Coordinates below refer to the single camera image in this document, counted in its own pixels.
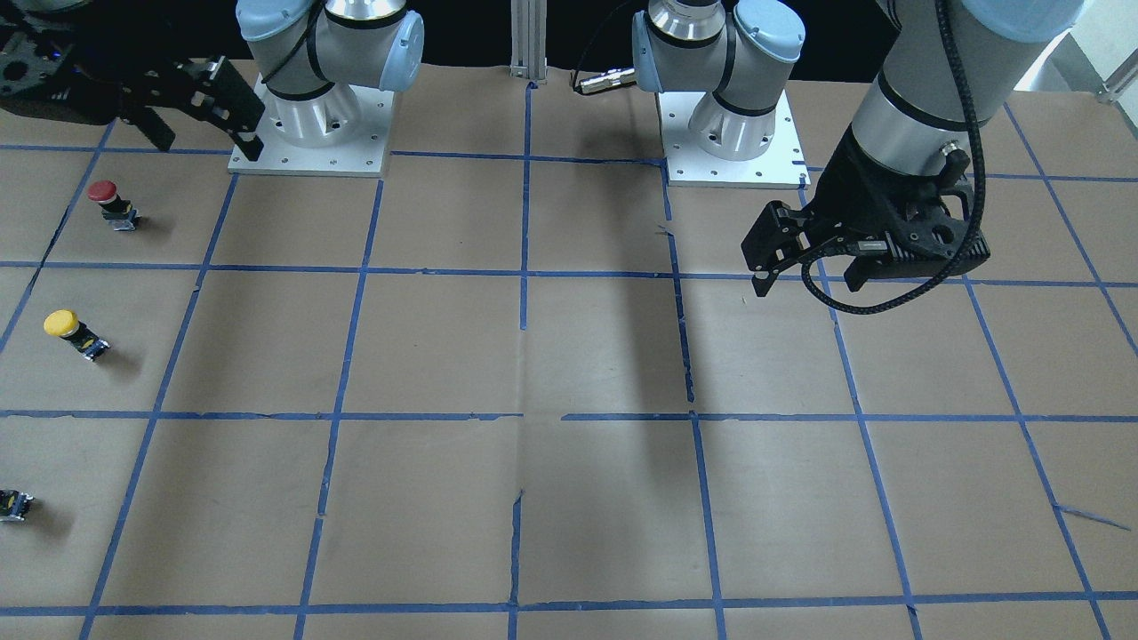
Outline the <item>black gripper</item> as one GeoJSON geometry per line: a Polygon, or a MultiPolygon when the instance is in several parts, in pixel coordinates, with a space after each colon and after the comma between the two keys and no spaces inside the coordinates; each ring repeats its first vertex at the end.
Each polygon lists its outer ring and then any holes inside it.
{"type": "Polygon", "coordinates": [[[934,174],[905,175],[871,158],[853,131],[846,131],[813,200],[802,208],[768,202],[743,238],[753,292],[765,297],[791,266],[809,272],[797,240],[802,232],[813,244],[841,236],[846,255],[853,259],[843,273],[849,292],[861,292],[869,280],[931,278],[955,256],[960,261],[954,276],[980,266],[991,256],[986,236],[979,233],[963,248],[968,222],[950,216],[942,200],[954,196],[965,211],[972,208],[974,190],[965,178],[970,163],[966,150],[938,151],[934,174]]]}
{"type": "Polygon", "coordinates": [[[13,115],[102,125],[119,117],[155,148],[170,151],[176,134],[155,107],[178,101],[158,96],[187,77],[183,112],[223,130],[248,161],[259,161],[259,118],[265,104],[225,56],[205,61],[171,60],[115,39],[85,42],[75,33],[5,26],[3,96],[13,115]]]}

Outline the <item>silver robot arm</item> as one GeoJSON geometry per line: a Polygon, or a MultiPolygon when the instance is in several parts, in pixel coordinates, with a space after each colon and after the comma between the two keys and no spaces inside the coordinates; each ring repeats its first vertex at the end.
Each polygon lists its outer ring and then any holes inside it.
{"type": "Polygon", "coordinates": [[[5,1],[3,110],[85,125],[115,120],[167,151],[160,108],[223,131],[249,161],[259,123],[316,148],[357,125],[352,89],[406,91],[422,60],[424,24],[403,1],[239,1],[236,24],[267,95],[224,54],[193,61],[174,43],[159,1],[5,1]]]}
{"type": "MultiPolygon", "coordinates": [[[[850,315],[899,307],[982,266],[981,129],[1086,1],[883,1],[894,44],[820,172],[813,200],[773,200],[741,244],[757,296],[801,266],[816,300],[850,315]]],[[[650,1],[630,20],[643,91],[694,91],[696,146],[725,161],[768,149],[805,48],[781,1],[650,1]]]]}

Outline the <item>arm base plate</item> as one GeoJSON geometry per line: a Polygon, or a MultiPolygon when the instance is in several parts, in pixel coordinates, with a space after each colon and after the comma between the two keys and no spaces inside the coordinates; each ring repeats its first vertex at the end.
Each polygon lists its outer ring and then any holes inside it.
{"type": "Polygon", "coordinates": [[[668,180],[703,188],[797,189],[813,183],[786,93],[773,112],[727,112],[710,93],[657,95],[668,180]]]}
{"type": "Polygon", "coordinates": [[[253,89],[267,106],[256,130],[263,149],[251,159],[233,148],[229,172],[384,177],[398,93],[337,84],[315,99],[288,101],[269,92],[261,77],[253,89]]]}

